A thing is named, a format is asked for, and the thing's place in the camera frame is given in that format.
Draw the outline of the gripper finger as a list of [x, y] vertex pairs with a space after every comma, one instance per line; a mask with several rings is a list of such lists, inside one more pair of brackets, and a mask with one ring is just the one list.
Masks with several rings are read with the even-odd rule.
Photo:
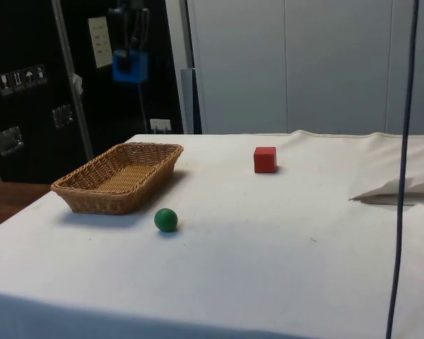
[[108, 10], [110, 43], [113, 49], [114, 63], [119, 70], [129, 70], [128, 19], [128, 4], [117, 4], [115, 8]]
[[148, 41], [150, 23], [149, 8], [138, 10], [134, 18], [134, 29], [131, 34], [131, 49], [142, 50]]

